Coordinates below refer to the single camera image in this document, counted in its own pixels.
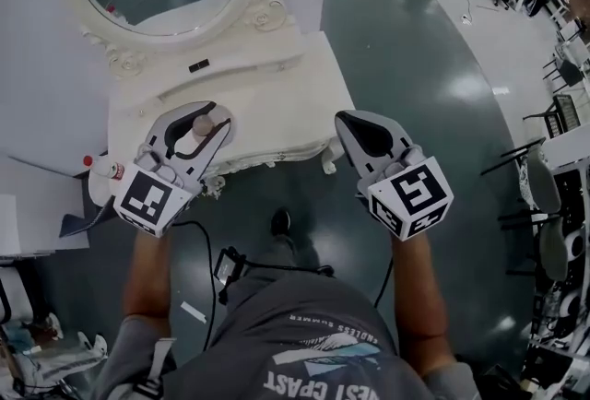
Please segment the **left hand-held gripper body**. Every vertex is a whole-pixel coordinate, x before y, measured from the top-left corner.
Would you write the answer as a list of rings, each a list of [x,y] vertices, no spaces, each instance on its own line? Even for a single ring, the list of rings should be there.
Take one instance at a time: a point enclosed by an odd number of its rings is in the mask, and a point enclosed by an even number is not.
[[[203,171],[196,166],[204,141],[183,138],[171,157],[160,153],[152,141],[139,145],[125,166],[113,207],[118,216],[136,228],[159,237],[201,194]]]

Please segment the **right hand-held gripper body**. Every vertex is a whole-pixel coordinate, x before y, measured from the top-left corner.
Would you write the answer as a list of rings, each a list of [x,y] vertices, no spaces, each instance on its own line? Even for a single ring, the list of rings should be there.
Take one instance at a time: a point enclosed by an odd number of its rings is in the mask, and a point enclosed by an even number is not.
[[[417,145],[361,178],[357,189],[370,214],[400,241],[440,223],[454,201],[436,158]]]

